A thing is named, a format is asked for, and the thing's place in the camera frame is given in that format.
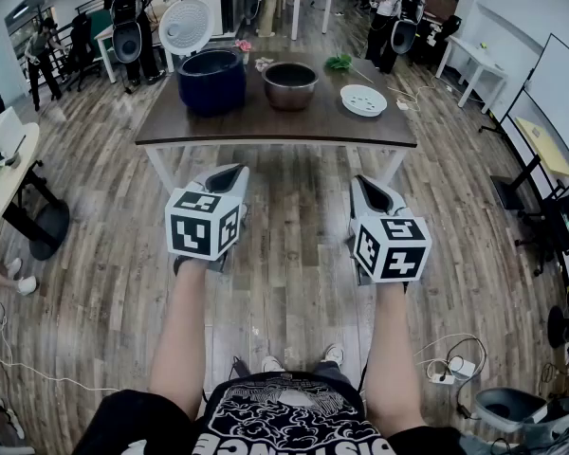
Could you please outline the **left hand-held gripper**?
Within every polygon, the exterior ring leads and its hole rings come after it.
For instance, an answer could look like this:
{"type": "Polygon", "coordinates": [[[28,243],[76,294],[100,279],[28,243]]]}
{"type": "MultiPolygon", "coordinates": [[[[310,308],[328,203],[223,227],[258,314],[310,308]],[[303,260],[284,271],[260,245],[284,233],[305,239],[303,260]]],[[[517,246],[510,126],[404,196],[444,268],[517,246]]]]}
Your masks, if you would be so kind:
{"type": "Polygon", "coordinates": [[[204,260],[222,272],[229,250],[238,242],[246,199],[249,168],[228,164],[198,174],[184,189],[174,189],[165,208],[170,253],[204,260]],[[231,191],[236,195],[209,191],[231,191]]]}

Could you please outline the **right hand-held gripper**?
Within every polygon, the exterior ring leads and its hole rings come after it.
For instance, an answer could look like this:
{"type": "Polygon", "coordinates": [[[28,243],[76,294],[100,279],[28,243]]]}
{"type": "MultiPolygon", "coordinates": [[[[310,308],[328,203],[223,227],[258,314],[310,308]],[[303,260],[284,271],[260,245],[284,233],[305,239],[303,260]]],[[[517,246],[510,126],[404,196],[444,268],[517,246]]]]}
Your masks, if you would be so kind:
{"type": "Polygon", "coordinates": [[[431,236],[421,217],[396,217],[405,209],[402,196],[366,175],[350,184],[350,249],[359,286],[415,282],[431,251],[431,236]],[[367,207],[386,215],[366,215],[367,207]]]}

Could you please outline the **dark blue rice cooker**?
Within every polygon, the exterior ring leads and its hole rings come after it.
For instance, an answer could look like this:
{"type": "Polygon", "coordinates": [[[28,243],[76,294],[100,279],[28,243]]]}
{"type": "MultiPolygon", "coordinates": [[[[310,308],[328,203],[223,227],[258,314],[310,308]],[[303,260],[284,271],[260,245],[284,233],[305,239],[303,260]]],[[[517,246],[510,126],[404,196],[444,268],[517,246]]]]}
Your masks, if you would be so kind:
{"type": "Polygon", "coordinates": [[[178,0],[161,17],[158,35],[165,52],[180,59],[179,97],[198,116],[226,114],[244,105],[246,70],[241,51],[207,48],[213,12],[202,0],[178,0]]]}

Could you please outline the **white steamer tray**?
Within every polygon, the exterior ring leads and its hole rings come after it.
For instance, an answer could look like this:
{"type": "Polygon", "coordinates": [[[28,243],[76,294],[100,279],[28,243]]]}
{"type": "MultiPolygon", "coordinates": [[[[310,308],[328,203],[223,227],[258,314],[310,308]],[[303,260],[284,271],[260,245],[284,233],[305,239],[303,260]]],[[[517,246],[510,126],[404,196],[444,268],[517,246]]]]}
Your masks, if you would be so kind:
{"type": "Polygon", "coordinates": [[[366,118],[378,117],[388,105],[386,98],[378,91],[360,84],[343,86],[340,90],[340,97],[346,109],[366,118]]]}

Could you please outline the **metal pot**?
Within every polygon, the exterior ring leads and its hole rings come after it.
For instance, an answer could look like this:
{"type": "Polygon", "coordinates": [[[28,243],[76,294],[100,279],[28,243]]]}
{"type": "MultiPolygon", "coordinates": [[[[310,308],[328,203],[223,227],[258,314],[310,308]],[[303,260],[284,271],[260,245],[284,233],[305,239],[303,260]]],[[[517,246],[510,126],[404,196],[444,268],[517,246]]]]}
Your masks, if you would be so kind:
{"type": "Polygon", "coordinates": [[[278,62],[262,71],[269,104],[282,111],[301,111],[312,101],[317,73],[307,64],[278,62]]]}

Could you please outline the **dark brown wooden table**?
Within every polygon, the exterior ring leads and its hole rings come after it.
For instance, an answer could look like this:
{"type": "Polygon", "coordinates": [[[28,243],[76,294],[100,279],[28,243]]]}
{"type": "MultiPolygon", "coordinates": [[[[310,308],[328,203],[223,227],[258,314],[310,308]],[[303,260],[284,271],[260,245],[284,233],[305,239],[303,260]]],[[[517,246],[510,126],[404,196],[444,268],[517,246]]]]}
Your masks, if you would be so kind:
{"type": "Polygon", "coordinates": [[[245,104],[227,114],[203,118],[190,111],[178,93],[178,79],[171,75],[142,122],[135,143],[150,158],[162,184],[172,190],[177,183],[174,170],[165,163],[163,150],[224,144],[314,144],[366,146],[388,149],[390,154],[378,178],[390,182],[406,153],[417,146],[405,115],[396,107],[384,78],[373,65],[355,59],[350,70],[326,66],[326,55],[298,52],[269,52],[274,62],[307,64],[318,74],[315,94],[302,111],[280,111],[268,102],[261,73],[251,66],[247,72],[245,104]],[[358,116],[344,107],[340,90],[348,84],[368,85],[387,101],[375,118],[358,116]]]}

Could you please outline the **green artificial leaf sprig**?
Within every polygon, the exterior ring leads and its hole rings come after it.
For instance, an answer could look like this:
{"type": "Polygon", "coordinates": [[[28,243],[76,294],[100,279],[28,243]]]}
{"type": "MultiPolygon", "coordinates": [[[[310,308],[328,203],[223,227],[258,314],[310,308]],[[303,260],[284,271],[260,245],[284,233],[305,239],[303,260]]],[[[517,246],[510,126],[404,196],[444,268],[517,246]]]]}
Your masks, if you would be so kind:
{"type": "Polygon", "coordinates": [[[358,75],[360,75],[367,82],[373,83],[373,81],[366,75],[361,73],[353,64],[353,58],[348,54],[337,54],[335,56],[329,57],[325,61],[325,66],[329,69],[334,70],[353,70],[358,75]]]}

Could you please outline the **person's right white shoe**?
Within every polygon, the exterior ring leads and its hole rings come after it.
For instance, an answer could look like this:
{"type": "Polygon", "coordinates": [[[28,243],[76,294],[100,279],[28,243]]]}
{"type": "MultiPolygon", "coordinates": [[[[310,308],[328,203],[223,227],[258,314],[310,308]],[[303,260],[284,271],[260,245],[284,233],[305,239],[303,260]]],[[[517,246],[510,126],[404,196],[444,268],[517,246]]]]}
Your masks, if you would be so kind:
{"type": "Polygon", "coordinates": [[[340,343],[331,344],[325,351],[322,362],[336,363],[339,367],[344,361],[344,350],[340,343]]]}

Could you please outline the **white desk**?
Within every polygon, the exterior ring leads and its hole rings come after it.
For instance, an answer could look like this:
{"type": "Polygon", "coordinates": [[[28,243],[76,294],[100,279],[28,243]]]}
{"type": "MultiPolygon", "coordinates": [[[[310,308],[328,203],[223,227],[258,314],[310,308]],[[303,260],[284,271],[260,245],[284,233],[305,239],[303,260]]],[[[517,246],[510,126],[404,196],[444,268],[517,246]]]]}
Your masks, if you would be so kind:
{"type": "Polygon", "coordinates": [[[440,61],[440,64],[437,68],[437,71],[435,73],[436,79],[441,78],[442,72],[444,71],[444,68],[449,60],[450,54],[455,47],[461,49],[468,56],[468,58],[475,63],[474,72],[470,75],[470,78],[468,79],[468,86],[464,91],[464,93],[462,94],[462,97],[458,101],[458,106],[460,108],[462,108],[465,105],[470,94],[474,90],[476,84],[478,83],[484,72],[488,72],[499,79],[495,84],[495,87],[492,89],[492,91],[484,101],[481,113],[485,114],[490,109],[490,106],[493,104],[493,102],[495,101],[495,99],[503,89],[507,81],[508,77],[507,73],[501,67],[499,67],[491,57],[489,57],[483,50],[480,50],[478,47],[475,47],[470,43],[463,41],[459,38],[456,38],[454,36],[447,37],[445,41],[447,42],[447,46],[443,54],[443,57],[440,61]]]}

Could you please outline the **person's black trousers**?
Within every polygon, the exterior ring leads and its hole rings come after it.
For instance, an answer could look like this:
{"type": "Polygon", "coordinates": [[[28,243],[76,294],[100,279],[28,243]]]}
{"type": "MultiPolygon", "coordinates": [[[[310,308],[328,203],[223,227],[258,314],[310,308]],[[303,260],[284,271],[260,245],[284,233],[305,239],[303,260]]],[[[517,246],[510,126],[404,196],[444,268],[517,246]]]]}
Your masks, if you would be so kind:
{"type": "Polygon", "coordinates": [[[346,384],[351,384],[349,378],[342,373],[340,365],[336,361],[324,360],[319,362],[316,365],[313,374],[334,379],[346,384]]]}

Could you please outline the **yellow board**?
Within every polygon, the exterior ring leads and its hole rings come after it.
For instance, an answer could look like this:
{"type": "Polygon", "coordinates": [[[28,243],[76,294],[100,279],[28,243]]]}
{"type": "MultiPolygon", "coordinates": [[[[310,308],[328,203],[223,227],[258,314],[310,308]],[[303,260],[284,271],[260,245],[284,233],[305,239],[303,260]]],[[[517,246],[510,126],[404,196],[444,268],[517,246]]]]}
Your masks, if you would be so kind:
{"type": "Polygon", "coordinates": [[[550,134],[541,126],[526,119],[515,117],[514,121],[545,168],[552,174],[569,177],[569,164],[550,134]]]}

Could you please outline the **black round stand base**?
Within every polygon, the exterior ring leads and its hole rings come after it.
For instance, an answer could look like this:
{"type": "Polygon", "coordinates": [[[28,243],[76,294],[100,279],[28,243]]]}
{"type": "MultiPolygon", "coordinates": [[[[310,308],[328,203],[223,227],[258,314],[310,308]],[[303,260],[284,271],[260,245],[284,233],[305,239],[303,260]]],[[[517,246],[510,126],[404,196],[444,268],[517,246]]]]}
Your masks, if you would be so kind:
{"type": "Polygon", "coordinates": [[[557,305],[549,311],[547,337],[549,345],[553,349],[569,343],[569,317],[566,317],[563,310],[557,305]]]}

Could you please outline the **white box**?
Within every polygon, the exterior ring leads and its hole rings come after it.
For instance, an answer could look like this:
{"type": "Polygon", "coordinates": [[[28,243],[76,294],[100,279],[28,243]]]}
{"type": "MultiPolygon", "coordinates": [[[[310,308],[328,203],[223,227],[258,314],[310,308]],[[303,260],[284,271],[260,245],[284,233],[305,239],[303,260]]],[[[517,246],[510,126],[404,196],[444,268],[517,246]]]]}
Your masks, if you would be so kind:
{"type": "Polygon", "coordinates": [[[0,114],[0,167],[18,152],[25,136],[23,123],[12,107],[0,114]]]}

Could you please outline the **person's black printed t-shirt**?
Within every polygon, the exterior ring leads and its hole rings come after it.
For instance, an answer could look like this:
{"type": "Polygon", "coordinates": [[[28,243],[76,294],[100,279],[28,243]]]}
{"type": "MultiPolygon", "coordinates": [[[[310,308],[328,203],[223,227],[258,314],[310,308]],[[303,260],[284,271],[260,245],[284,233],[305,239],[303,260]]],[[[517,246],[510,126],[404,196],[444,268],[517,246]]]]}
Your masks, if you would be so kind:
{"type": "Polygon", "coordinates": [[[103,399],[72,455],[466,455],[454,428],[381,435],[350,384],[259,373],[221,384],[191,420],[158,394],[103,399]]]}

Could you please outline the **grey office chair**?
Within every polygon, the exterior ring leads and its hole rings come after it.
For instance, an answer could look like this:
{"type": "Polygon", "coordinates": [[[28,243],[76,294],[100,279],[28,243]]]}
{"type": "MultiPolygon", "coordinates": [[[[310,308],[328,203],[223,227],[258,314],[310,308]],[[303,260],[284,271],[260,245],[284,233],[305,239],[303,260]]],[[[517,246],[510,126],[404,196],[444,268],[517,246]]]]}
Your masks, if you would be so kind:
{"type": "Polygon", "coordinates": [[[475,396],[481,421],[506,434],[522,437],[532,453],[569,445],[569,394],[552,399],[512,388],[492,388],[475,396]]]}

